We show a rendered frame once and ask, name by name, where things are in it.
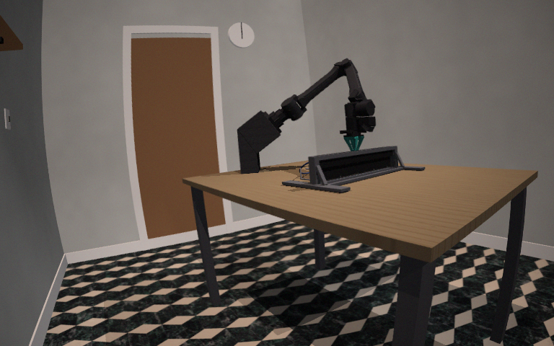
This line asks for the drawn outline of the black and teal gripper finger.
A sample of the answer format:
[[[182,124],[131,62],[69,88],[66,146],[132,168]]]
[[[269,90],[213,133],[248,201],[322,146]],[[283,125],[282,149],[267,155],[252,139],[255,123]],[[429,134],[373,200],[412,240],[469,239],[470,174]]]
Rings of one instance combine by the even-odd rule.
[[[343,137],[351,151],[356,151],[359,137]],[[353,149],[349,140],[353,141]]]
[[[363,139],[364,139],[364,136],[359,136],[359,142],[358,142],[358,146],[357,146],[357,149],[356,149],[356,150],[359,150],[360,145],[361,145]],[[351,145],[352,145],[352,148],[353,148],[353,141],[351,141]]]

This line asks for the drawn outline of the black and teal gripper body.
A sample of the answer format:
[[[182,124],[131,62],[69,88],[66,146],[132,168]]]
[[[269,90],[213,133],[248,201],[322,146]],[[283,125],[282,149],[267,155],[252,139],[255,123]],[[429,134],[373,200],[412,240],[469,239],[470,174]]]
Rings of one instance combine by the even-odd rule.
[[[364,136],[361,133],[366,133],[366,130],[348,130],[348,119],[346,117],[346,130],[340,130],[340,134],[344,133],[346,133],[346,136],[343,137]]]

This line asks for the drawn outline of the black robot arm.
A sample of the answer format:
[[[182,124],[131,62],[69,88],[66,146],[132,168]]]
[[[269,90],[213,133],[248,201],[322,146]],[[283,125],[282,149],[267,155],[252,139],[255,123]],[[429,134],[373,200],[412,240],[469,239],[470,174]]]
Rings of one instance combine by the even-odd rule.
[[[375,105],[371,99],[366,98],[359,77],[357,76],[358,71],[356,70],[356,73],[355,70],[356,67],[348,58],[341,62],[337,62],[330,72],[324,75],[305,92],[298,96],[294,94],[281,103],[281,109],[278,109],[276,112],[273,111],[271,114],[264,112],[264,115],[270,120],[276,130],[281,133],[280,127],[283,125],[284,121],[287,119],[291,119],[292,121],[298,120],[304,112],[307,111],[306,106],[313,98],[331,85],[336,79],[346,76],[350,89],[348,97],[350,102],[345,104],[345,114],[346,117],[359,116],[347,117],[348,129],[373,132],[376,126],[376,118],[364,116],[372,116],[374,114]]]

